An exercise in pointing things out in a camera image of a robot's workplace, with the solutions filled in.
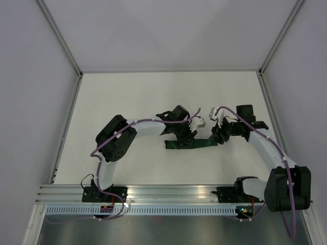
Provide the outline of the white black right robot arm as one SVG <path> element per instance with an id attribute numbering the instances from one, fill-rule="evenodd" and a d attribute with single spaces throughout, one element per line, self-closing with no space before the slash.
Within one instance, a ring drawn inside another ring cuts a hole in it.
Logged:
<path id="1" fill-rule="evenodd" d="M 243 137 L 260 155 L 269 170 L 267 181 L 258 177 L 238 177 L 233 196 L 240 202 L 251 196 L 263 200 L 271 212 L 306 210 L 311 203 L 311 172 L 298 166 L 282 148 L 263 121 L 258 121 L 252 105 L 239 105 L 229 122 L 223 115 L 224 106 L 213 107 L 209 118 L 216 122 L 211 139 L 226 143 L 232 136 Z"/>

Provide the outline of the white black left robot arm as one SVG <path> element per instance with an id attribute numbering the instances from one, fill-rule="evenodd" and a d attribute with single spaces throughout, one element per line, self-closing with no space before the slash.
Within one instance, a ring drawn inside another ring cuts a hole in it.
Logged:
<path id="1" fill-rule="evenodd" d="M 91 157 L 99 160 L 94 177 L 96 188 L 94 197 L 100 202 L 111 198 L 113 173 L 118 161 L 124 157 L 137 138 L 151 135 L 175 134 L 178 143 L 186 143 L 193 138 L 199 127 L 205 125 L 200 110 L 194 115 L 181 105 L 172 111 L 165 111 L 145 119 L 125 119 L 116 115 L 96 136 L 96 149 Z"/>

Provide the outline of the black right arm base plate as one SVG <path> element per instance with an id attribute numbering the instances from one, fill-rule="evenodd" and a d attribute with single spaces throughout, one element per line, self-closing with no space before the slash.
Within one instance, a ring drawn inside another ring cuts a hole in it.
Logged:
<path id="1" fill-rule="evenodd" d="M 214 194 L 219 203 L 262 203 L 261 199 L 256 197 L 246 195 L 246 194 L 237 194 L 234 187 L 231 186 L 220 186 L 211 192 Z"/>

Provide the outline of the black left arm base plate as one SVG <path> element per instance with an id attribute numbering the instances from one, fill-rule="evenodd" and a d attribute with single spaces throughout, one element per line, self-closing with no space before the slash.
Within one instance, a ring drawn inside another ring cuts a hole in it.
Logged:
<path id="1" fill-rule="evenodd" d="M 113 186 L 105 192 L 113 193 L 126 201 L 128 188 L 126 186 Z M 95 186 L 85 187 L 82 195 L 82 203 L 121 203 L 122 201 L 113 195 L 104 194 Z"/>

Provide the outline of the dark green cloth napkin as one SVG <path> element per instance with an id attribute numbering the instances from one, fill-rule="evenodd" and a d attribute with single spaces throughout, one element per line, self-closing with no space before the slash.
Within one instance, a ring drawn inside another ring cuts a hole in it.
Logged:
<path id="1" fill-rule="evenodd" d="M 192 150 L 217 145 L 217 142 L 208 139 L 191 139 L 184 142 L 177 140 L 165 140 L 165 148 L 168 150 Z"/>

